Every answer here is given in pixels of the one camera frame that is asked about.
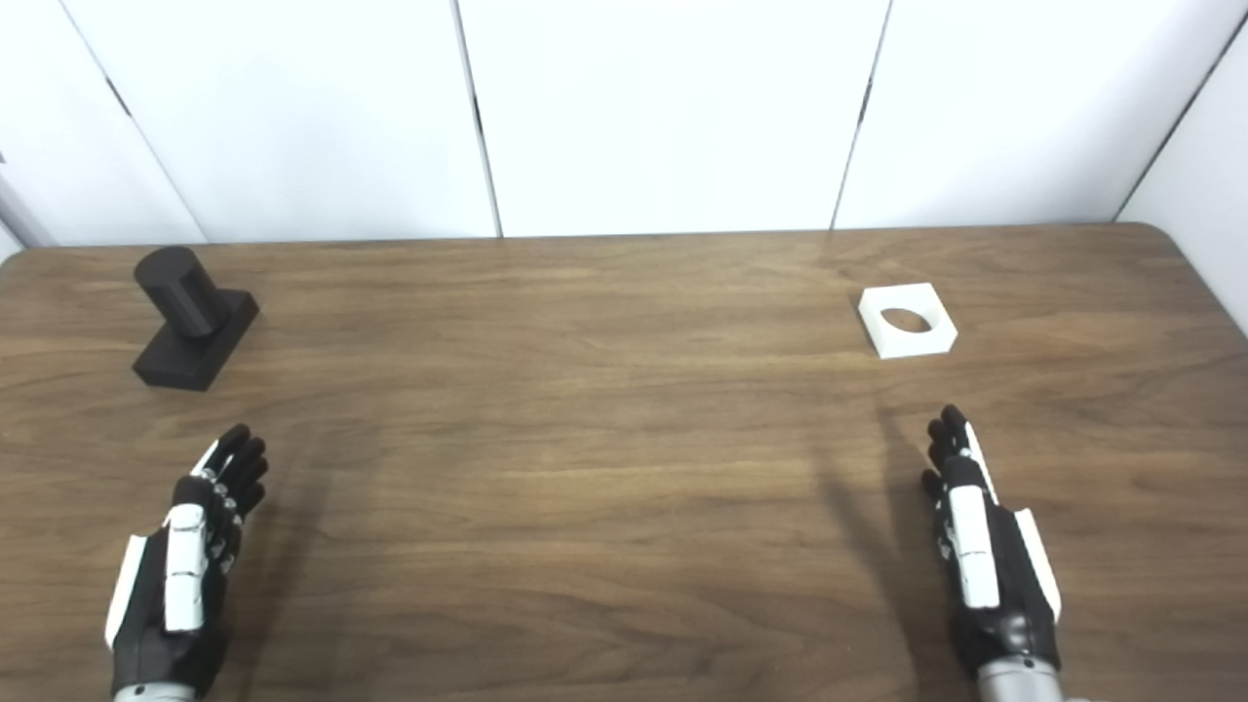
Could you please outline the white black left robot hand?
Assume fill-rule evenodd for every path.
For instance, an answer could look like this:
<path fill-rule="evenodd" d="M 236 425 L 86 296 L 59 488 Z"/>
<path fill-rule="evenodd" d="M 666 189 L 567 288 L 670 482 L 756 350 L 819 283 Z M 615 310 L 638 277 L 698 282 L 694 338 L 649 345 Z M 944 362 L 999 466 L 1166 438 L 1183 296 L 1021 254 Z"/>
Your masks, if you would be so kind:
<path fill-rule="evenodd" d="M 157 530 L 131 536 L 105 622 L 114 701 L 202 701 L 230 645 L 230 570 L 266 496 L 266 443 L 236 425 L 178 477 Z"/>

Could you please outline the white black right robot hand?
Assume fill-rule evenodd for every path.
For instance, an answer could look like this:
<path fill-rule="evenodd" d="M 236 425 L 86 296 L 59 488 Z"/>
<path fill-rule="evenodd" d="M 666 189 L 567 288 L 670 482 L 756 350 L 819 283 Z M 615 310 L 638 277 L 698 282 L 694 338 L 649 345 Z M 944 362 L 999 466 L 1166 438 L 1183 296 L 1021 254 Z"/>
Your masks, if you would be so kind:
<path fill-rule="evenodd" d="M 972 423 L 945 405 L 927 426 L 924 493 L 948 575 L 955 656 L 968 675 L 1002 660 L 1062 667 L 1058 582 L 1035 513 L 1003 507 Z"/>

